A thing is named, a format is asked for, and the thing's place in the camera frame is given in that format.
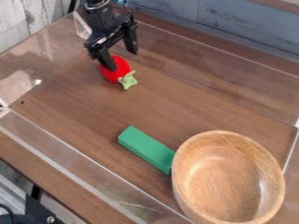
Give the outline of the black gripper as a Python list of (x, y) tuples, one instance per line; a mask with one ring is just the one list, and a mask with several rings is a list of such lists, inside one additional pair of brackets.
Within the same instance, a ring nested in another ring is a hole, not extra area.
[(94, 59), (111, 71), (118, 70), (118, 65), (110, 54), (108, 48), (119, 40), (124, 41), (126, 49), (138, 54), (136, 20), (134, 14), (126, 11), (116, 14), (111, 0), (83, 0), (80, 4), (83, 18), (91, 28), (91, 35), (84, 47)]

